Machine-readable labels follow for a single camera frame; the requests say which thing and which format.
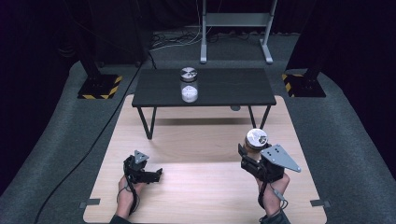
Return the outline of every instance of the stand base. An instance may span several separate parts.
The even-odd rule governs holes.
[[[290,97],[326,97],[326,93],[316,79],[308,80],[303,75],[290,74],[283,74],[282,79]]]
[[[118,75],[101,75],[85,80],[78,92],[78,99],[111,99],[122,80]]]

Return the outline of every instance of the wooden table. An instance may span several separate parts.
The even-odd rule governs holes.
[[[123,161],[139,150],[149,155],[146,171],[163,168],[163,175],[159,183],[143,189],[140,205],[130,217],[133,223],[258,223],[265,214],[257,203],[256,180],[240,167],[237,152],[251,129],[246,106],[239,111],[226,106],[158,108],[158,135],[149,140],[132,100],[127,96],[120,112],[90,197],[100,203],[87,206],[86,222],[108,223],[112,218]],[[265,106],[252,109],[260,115]],[[300,173],[286,170],[291,179],[284,194],[290,222],[325,223],[323,208],[310,203],[319,199],[318,193],[279,96],[264,130],[269,142],[280,144],[302,168]]]

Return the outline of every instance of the hand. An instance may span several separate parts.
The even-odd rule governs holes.
[[[259,185],[259,191],[262,188],[262,181],[256,178],[257,184]],[[264,194],[262,196],[262,201],[264,204],[265,213],[268,217],[275,215],[280,210],[280,200],[274,194],[274,190],[276,189],[282,195],[285,193],[286,188],[290,182],[290,178],[287,174],[283,174],[283,178],[277,180],[276,182],[272,183],[271,185],[267,183],[265,187]]]
[[[137,183],[134,185],[134,189],[136,190],[136,194],[139,196],[140,191],[146,185],[146,183]],[[118,196],[118,206],[116,215],[122,218],[127,219],[129,216],[129,212],[131,211],[132,204],[134,202],[134,195],[132,194],[129,187],[124,189],[125,186],[128,186],[128,182],[126,180],[125,175],[122,176],[119,181],[119,196]]]

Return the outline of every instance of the black table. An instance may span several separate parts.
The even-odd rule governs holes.
[[[148,139],[152,138],[157,107],[165,106],[240,106],[247,105],[253,128],[256,122],[252,105],[266,105],[260,128],[276,99],[263,69],[213,68],[197,69],[198,99],[186,103],[181,98],[181,69],[142,70],[134,93],[132,106],[142,119]],[[146,123],[142,107],[153,107],[151,127]]]

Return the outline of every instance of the white desk frame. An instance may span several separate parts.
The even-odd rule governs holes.
[[[269,13],[207,13],[206,0],[203,1],[202,12],[202,41],[201,41],[201,63],[207,62],[206,26],[245,26],[245,27],[265,27],[264,39],[260,39],[262,52],[267,63],[273,63],[273,59],[268,49],[268,36],[274,19],[277,0],[273,0]]]

